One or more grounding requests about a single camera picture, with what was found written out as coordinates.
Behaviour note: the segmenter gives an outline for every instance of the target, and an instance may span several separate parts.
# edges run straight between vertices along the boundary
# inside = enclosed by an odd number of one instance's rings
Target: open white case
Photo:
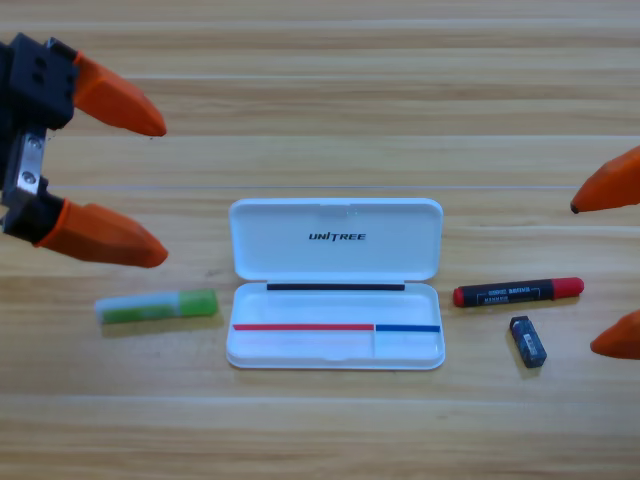
[[[443,212],[423,198],[246,199],[227,358],[241,368],[414,369],[445,359]]]

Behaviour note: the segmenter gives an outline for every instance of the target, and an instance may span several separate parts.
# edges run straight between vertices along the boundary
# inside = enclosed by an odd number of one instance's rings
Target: black stripe
[[[401,292],[403,284],[385,283],[268,283],[267,290],[386,290]]]

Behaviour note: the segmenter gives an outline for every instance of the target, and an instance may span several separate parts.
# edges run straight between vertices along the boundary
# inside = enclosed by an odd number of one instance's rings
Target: wood grain
[[[640,307],[638,207],[573,215],[640,144],[633,0],[0,0],[141,86],[166,138],[79,112],[54,193],[140,221],[154,270],[0,243],[0,478],[640,477],[640,370],[589,342]],[[431,372],[250,371],[225,358],[228,209],[246,197],[428,197],[445,211],[447,360]],[[580,276],[579,299],[454,308],[462,284]],[[213,287],[214,318],[100,328],[98,298]],[[549,358],[524,368],[529,315]]]
[[[623,136],[148,139],[76,137],[64,131],[49,142],[45,173],[53,185],[83,187],[554,186],[577,191],[603,159],[638,144],[640,137]]]

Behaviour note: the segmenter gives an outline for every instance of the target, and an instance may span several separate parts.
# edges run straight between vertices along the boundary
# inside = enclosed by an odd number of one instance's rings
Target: glue stick
[[[214,315],[218,301],[214,290],[185,290],[103,298],[96,302],[95,310],[98,321],[105,325]]]

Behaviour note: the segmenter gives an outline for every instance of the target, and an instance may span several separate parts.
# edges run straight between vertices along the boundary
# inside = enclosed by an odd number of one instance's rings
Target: red marker cap
[[[577,297],[584,290],[584,282],[578,277],[553,278],[553,299]]]
[[[464,307],[464,292],[460,287],[453,291],[453,304],[456,307]]]

